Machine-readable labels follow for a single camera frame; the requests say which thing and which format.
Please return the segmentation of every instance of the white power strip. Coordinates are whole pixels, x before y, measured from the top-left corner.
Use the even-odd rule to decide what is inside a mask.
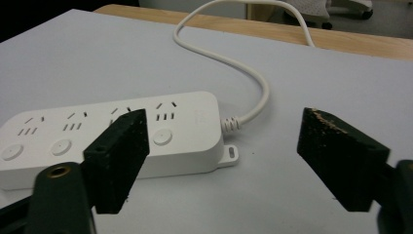
[[[0,187],[30,188],[51,165],[81,163],[83,150],[118,116],[143,108],[150,154],[138,178],[206,173],[237,164],[237,147],[223,142],[215,96],[195,92],[18,114],[0,129]]]

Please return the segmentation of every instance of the black robot arm part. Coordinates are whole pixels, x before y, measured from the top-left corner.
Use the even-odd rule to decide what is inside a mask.
[[[336,116],[305,108],[298,154],[349,212],[381,205],[381,234],[413,234],[413,161],[395,168],[390,149]]]

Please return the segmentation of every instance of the power switch button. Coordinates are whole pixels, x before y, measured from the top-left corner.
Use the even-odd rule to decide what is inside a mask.
[[[69,151],[70,147],[72,146],[72,141],[70,139],[63,139],[56,142],[52,146],[52,153],[55,156],[61,156]]]
[[[23,151],[23,145],[15,144],[15,145],[12,145],[6,148],[1,154],[1,157],[6,161],[10,161],[10,160],[17,158],[21,154],[22,151]]]
[[[153,139],[160,146],[166,145],[172,140],[172,132],[167,129],[159,130],[155,133]]]

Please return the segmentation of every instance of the white cable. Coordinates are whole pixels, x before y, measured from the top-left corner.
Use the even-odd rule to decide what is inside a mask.
[[[183,19],[176,27],[175,31],[173,32],[173,40],[175,41],[176,44],[178,44],[179,46],[190,50],[192,52],[201,54],[203,56],[209,57],[211,59],[216,59],[219,61],[222,61],[224,63],[227,63],[229,65],[232,65],[234,67],[237,67],[239,70],[242,70],[244,72],[246,72],[247,74],[249,74],[251,77],[253,77],[258,84],[260,84],[261,88],[262,88],[262,97],[261,99],[258,101],[258,103],[256,104],[256,106],[254,108],[252,108],[248,113],[246,113],[246,115],[241,116],[241,117],[231,117],[231,118],[226,118],[226,119],[222,119],[221,120],[221,127],[222,127],[222,131],[224,133],[231,133],[233,131],[239,130],[243,124],[251,121],[253,118],[255,118],[264,108],[265,104],[268,102],[268,99],[270,97],[270,86],[268,85],[267,80],[255,69],[247,66],[246,64],[243,64],[237,60],[231,59],[231,58],[226,58],[223,57],[219,54],[216,54],[214,52],[211,51],[207,51],[204,49],[201,49],[199,47],[196,47],[194,45],[191,45],[189,43],[186,43],[184,41],[182,41],[178,34],[179,31],[184,27],[184,24],[190,20],[193,16],[195,16],[197,13],[199,13],[200,11],[203,11],[206,8],[209,8],[213,5],[216,4],[220,4],[220,3],[224,3],[224,2],[233,2],[233,3],[244,3],[244,4],[268,4],[268,5],[275,5],[275,6],[279,6],[279,7],[283,7],[287,10],[289,10],[299,21],[301,27],[304,30],[304,35],[306,37],[307,40],[307,44],[311,47],[314,47],[314,43],[313,40],[310,36],[310,32],[307,28],[306,23],[304,22],[303,17],[301,16],[301,14],[297,11],[297,9],[295,9],[293,6],[281,2],[281,1],[277,1],[277,0],[214,0],[211,2],[208,2],[206,4],[204,4],[203,6],[199,7],[197,10],[195,10],[194,12],[192,12],[191,14],[189,14],[185,19]]]

